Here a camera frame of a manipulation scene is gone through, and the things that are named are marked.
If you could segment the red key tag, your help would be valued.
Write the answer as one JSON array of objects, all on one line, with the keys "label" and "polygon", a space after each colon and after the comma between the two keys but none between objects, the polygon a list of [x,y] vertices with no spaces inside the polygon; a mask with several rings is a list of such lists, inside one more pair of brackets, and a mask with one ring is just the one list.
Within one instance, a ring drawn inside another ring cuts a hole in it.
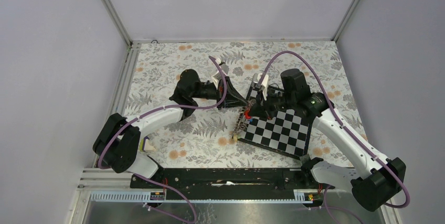
[{"label": "red key tag", "polygon": [[250,121],[251,120],[251,116],[249,115],[249,109],[246,109],[245,112],[243,113],[243,116],[246,120]]}]

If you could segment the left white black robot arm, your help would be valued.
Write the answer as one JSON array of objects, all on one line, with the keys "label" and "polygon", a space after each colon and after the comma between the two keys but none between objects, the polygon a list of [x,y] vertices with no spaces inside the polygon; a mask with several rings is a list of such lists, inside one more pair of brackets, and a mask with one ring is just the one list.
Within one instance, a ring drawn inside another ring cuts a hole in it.
[{"label": "left white black robot arm", "polygon": [[138,174],[149,187],[158,187],[163,180],[160,166],[138,152],[139,142],[152,132],[191,116],[199,109],[197,98],[215,100],[214,106],[219,110],[248,104],[228,76],[218,75],[216,81],[202,82],[195,70],[184,70],[168,105],[133,117],[119,113],[109,116],[92,148],[99,157],[98,167]]}]

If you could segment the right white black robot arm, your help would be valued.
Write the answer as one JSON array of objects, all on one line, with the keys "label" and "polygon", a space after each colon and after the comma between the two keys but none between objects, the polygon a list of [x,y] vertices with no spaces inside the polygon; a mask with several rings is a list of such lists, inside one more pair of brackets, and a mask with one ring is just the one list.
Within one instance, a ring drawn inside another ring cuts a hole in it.
[{"label": "right white black robot arm", "polygon": [[283,122],[279,116],[288,110],[309,122],[327,136],[348,158],[356,174],[346,168],[331,165],[326,161],[312,159],[308,170],[301,174],[305,187],[314,188],[319,183],[347,191],[366,210],[375,211],[381,206],[390,207],[389,200],[403,191],[410,202],[404,185],[406,164],[398,157],[390,159],[364,140],[346,120],[323,92],[312,92],[299,69],[281,73],[283,84],[279,92],[268,85],[268,75],[254,74],[251,87],[256,91],[256,101],[247,109],[248,117],[272,119],[275,124]]}]

